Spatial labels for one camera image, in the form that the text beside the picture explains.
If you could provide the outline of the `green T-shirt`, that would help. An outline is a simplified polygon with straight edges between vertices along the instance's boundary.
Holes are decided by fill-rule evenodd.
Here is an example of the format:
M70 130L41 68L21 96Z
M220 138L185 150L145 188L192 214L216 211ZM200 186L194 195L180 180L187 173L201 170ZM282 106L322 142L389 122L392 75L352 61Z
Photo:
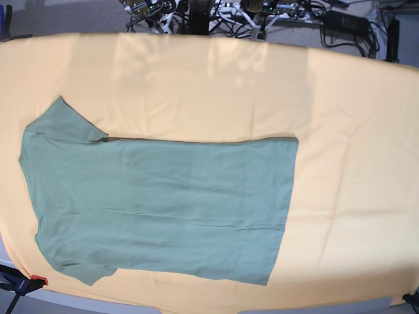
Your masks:
M35 241L56 271L87 285L119 269L265 285L298 146L109 140L57 99L22 137Z

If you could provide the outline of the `white power strip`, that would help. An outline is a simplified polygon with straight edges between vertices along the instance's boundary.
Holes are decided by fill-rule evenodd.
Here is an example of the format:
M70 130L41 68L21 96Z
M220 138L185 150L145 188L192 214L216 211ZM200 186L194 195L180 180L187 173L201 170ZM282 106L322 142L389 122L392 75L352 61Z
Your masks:
M302 22L315 21L304 6L304 1L216 1L211 13L229 22L240 22L251 26L263 22Z

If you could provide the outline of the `yellow table cloth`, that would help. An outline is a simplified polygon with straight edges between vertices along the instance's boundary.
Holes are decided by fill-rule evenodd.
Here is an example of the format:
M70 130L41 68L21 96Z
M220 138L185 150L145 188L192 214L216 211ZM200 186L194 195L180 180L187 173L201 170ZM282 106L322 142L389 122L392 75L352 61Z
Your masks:
M299 140L266 286L119 270L92 286L52 269L18 163L25 127L62 96L113 137ZM315 48L142 33L1 44L1 237L48 289L164 313L398 299L418 287L418 70Z

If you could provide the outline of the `black power adapter brick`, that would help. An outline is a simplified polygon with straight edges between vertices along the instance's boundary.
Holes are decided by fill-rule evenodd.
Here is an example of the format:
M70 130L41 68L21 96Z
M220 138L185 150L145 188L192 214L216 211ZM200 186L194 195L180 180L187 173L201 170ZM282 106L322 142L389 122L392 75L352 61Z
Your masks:
M368 19L337 11L327 11L323 15L323 25L335 31L362 35L368 33Z

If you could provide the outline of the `blue red bar clamp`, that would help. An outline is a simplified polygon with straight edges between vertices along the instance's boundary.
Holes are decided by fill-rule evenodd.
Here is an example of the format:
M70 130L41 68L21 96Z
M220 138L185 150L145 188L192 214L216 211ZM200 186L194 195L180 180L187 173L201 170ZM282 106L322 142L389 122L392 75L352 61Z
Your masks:
M14 293L6 314L11 314L20 297L48 286L48 279L37 275L26 277L20 270L1 265L1 290Z

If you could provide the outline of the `black clamp right corner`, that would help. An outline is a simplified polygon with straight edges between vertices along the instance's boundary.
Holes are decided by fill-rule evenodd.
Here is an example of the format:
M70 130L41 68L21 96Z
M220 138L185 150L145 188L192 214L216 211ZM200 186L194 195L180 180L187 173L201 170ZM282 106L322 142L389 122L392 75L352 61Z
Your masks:
M414 294L405 294L402 299L414 307L419 307L419 293L416 291Z

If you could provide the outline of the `black stand post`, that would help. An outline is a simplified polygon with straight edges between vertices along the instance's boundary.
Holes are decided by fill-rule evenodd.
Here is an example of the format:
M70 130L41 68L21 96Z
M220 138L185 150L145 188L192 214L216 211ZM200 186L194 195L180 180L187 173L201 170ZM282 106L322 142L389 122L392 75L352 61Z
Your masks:
M208 35L212 0L190 0L186 34Z

